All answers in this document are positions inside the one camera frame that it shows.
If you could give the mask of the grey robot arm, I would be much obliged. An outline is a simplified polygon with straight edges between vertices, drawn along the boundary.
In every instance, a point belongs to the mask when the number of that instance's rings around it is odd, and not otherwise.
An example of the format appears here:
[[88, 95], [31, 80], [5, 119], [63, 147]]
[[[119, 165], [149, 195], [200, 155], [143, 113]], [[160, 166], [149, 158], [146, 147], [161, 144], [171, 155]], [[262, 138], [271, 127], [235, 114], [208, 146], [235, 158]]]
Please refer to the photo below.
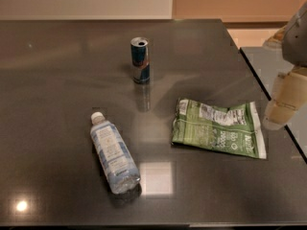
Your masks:
[[265, 110], [264, 127], [278, 130], [307, 103], [307, 2], [265, 45], [280, 49], [283, 59], [294, 66], [275, 78]]

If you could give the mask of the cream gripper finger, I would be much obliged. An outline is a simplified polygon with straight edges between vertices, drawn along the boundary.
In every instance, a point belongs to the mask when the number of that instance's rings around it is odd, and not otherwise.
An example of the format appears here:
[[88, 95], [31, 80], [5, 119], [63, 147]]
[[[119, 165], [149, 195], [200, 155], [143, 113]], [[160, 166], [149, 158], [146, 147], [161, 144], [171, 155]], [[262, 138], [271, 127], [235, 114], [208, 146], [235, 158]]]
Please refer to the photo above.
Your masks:
[[307, 68], [295, 66], [290, 72], [280, 72], [274, 80], [272, 99], [267, 104], [263, 126], [278, 130], [285, 126], [307, 103]]
[[282, 47], [285, 31], [286, 27], [280, 28], [275, 34], [264, 41], [263, 47], [267, 49], [280, 49]]

